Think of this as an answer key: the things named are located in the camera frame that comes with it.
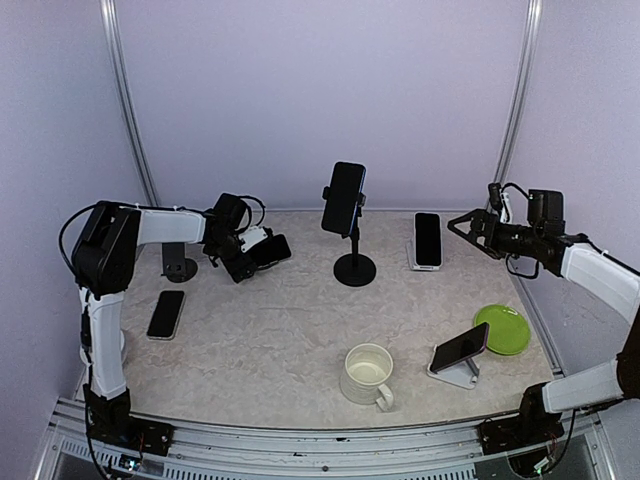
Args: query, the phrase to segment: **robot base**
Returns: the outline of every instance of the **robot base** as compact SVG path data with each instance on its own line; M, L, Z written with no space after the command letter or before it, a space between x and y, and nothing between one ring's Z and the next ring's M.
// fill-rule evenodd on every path
M482 443L482 453L493 455L494 453L502 453L548 442L552 439L552 436L560 438L564 435L564 428L559 422L548 423L543 428L537 428L526 438L518 433L521 429L522 419L519 415L480 424L478 426L478 434L480 443Z
M127 448L152 455L166 457L173 438L173 426L168 423L143 420L131 417L131 431L136 432L136 436L130 440L109 433L97 425L89 428L89 436L100 442L115 445L116 447Z

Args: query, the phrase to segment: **white mug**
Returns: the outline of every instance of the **white mug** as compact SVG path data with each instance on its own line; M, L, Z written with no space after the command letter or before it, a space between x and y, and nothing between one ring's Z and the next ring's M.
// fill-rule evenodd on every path
M360 405L377 403L383 412L393 407L393 393L385 382L393 372L393 358L380 345L362 343L353 347L344 360L340 390Z

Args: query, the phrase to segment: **round stand base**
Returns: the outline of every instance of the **round stand base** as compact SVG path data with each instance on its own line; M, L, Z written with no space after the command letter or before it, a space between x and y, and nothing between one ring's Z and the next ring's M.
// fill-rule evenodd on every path
M191 280L198 273L198 264L191 258L185 258L184 264L186 271L183 273L170 273L167 275L167 280L173 283L184 283Z
M376 265L369 257L358 255L358 267L353 268L352 254L340 257L333 266L336 279L349 287L364 287L376 278Z

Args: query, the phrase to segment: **phone lying on table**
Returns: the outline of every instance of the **phone lying on table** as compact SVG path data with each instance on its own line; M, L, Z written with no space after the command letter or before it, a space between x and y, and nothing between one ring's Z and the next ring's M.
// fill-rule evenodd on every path
M147 337L154 340L171 340L175 337L184 305L184 297L184 292L180 290L160 292L156 309L153 311L147 329Z

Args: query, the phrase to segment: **mug handle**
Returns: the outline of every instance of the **mug handle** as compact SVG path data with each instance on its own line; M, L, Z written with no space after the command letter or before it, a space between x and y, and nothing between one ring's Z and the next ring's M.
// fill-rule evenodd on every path
M382 410L383 412L388 412L393 407L393 403L395 401L393 392L384 383L378 386L378 390L380 391L382 396L376 399L376 403L380 407L380 410Z

